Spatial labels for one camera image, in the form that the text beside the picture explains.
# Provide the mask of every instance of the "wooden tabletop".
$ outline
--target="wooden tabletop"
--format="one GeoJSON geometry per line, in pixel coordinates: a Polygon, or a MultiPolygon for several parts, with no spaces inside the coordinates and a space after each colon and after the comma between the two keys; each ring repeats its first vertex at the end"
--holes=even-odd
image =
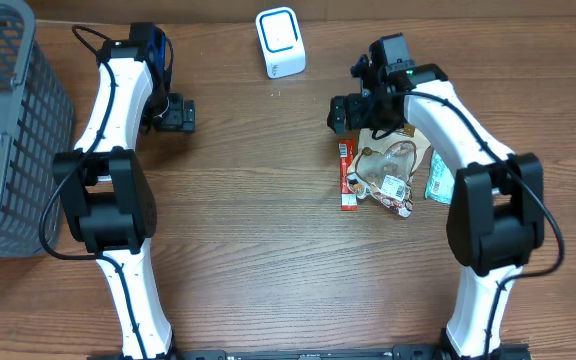
{"type": "MultiPolygon", "coordinates": [[[[250,24],[163,26],[174,87],[197,108],[194,135],[151,133],[138,155],[157,200],[153,263],[164,311],[184,349],[294,350],[436,342],[450,318],[459,265],[447,206],[412,216],[369,199],[341,212],[332,96],[358,91],[349,67],[368,45],[406,35],[437,63],[499,140],[543,161],[545,201],[567,242],[555,275],[519,282],[502,338],[534,359],[576,359],[576,18],[303,23],[305,72],[269,80],[250,24]]],[[[128,27],[98,27],[126,38],[128,27]]],[[[37,40],[70,93],[76,135],[98,87],[93,56],[68,27],[37,40]]],[[[62,229],[59,250],[81,252],[62,229]]],[[[529,270],[548,266],[549,229],[529,270]]],[[[96,264],[46,256],[0,260],[0,359],[84,359],[122,339],[96,264]]]]}

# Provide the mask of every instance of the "red and white packet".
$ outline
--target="red and white packet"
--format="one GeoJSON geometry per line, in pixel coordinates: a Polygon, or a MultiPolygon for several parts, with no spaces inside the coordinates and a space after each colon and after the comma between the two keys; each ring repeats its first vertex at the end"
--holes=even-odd
{"type": "Polygon", "coordinates": [[[339,140],[339,158],[341,170],[341,210],[357,210],[357,195],[353,193],[347,184],[348,167],[355,158],[355,140],[339,140]]]}

